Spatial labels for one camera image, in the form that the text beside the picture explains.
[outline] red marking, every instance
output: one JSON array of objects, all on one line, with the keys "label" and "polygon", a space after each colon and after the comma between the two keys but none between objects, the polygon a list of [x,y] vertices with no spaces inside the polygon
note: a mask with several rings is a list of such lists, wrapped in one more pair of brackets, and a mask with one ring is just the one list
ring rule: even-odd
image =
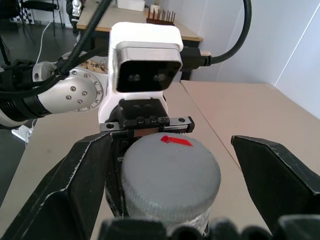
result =
[{"label": "red marking", "polygon": [[171,137],[171,136],[167,136],[167,135],[164,135],[161,138],[161,141],[166,143],[166,144],[175,143],[175,144],[181,144],[181,145],[193,147],[193,145],[187,139]]}]

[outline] camera lens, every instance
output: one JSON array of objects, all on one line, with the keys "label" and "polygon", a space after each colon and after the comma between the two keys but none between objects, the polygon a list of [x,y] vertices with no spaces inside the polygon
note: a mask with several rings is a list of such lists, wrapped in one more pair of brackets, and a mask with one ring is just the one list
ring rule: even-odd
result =
[{"label": "camera lens", "polygon": [[128,77],[128,81],[129,82],[139,82],[141,80],[141,77],[139,74],[131,74],[129,77]]},{"label": "camera lens", "polygon": [[153,77],[153,81],[156,81],[156,82],[162,82],[164,80],[166,80],[167,76],[165,74],[157,74]]}]

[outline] beige table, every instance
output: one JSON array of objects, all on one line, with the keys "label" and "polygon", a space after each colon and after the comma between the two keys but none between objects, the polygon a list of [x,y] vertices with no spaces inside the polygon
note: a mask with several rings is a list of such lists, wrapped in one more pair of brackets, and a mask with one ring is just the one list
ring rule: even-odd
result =
[{"label": "beige table", "polygon": [[[250,199],[242,172],[182,84],[174,82],[164,95],[169,116],[192,116],[195,129],[189,136],[201,141],[215,155],[220,166],[221,186],[212,205],[210,219],[228,217],[240,229],[246,225],[267,228]],[[41,179],[69,152],[74,142],[98,132],[97,119],[96,110],[49,115],[39,119],[0,208],[0,236]],[[91,239],[97,239],[102,220],[112,216],[103,198]]]},{"label": "beige table", "polygon": [[[95,0],[87,0],[85,2],[84,9],[76,25],[77,29],[84,30],[87,28],[87,25],[97,6],[98,3],[96,3]],[[112,26],[119,22],[146,23],[147,21],[144,12],[110,7],[102,17],[99,25],[96,28],[96,31],[110,32]],[[182,40],[193,42],[202,42],[204,40],[201,36],[198,36],[177,20],[175,20],[174,23],[175,26],[180,30]]]},{"label": "beige table", "polygon": [[320,175],[320,120],[269,84],[192,82],[183,86],[238,163],[232,135],[278,142]]}]

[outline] table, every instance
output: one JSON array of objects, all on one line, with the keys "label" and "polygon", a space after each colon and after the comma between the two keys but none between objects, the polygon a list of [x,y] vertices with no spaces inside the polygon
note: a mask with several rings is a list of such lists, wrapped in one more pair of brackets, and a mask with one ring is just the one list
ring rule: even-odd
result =
[{"label": "table", "polygon": [[[87,28],[88,23],[97,8],[98,3],[95,0],[87,0],[84,4],[79,21],[76,25],[77,29],[83,31]],[[100,23],[95,29],[93,37],[90,41],[89,50],[95,48],[96,44],[99,47],[105,46],[106,49],[109,45],[109,32],[113,25],[119,22],[131,22],[131,23],[146,23],[147,12],[133,11],[120,9],[116,7],[109,7],[109,9],[104,13]],[[191,48],[198,48],[200,42],[204,39],[183,26],[179,21],[174,21],[175,26],[180,30],[183,45]],[[189,80],[191,77],[191,72],[183,72],[181,79]]]},{"label": "table", "polygon": [[[189,136],[202,142],[216,157],[221,186],[211,207],[210,219],[230,218],[239,229],[247,225],[267,228],[250,199],[243,175],[193,99],[179,82],[164,92],[170,117],[191,116],[195,129]],[[0,236],[13,221],[45,174],[85,136],[98,133],[98,111],[49,115],[38,120],[33,135],[0,208]],[[105,197],[91,239],[96,240],[103,219],[112,218]]]},{"label": "table", "polygon": [[320,120],[265,83],[181,81],[205,119],[239,164],[232,135],[284,145],[320,175]]}]

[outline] floor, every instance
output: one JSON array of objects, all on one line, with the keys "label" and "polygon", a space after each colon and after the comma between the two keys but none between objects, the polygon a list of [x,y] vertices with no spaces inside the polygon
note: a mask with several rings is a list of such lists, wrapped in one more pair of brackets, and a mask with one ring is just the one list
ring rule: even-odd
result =
[{"label": "floor", "polygon": [[[34,38],[34,42],[23,31],[22,26],[17,30],[1,30],[0,35],[9,49],[7,56],[12,63],[16,59],[36,61],[41,35],[44,26],[28,26]],[[55,28],[55,37],[53,27],[47,28],[43,35],[42,53],[39,59],[41,61],[56,61],[64,53],[70,52],[76,42],[76,37],[72,29]],[[0,54],[0,65],[4,64]],[[6,196],[12,178],[19,165],[20,159],[25,150],[25,142],[11,134],[9,130],[0,130],[0,206]]]}]

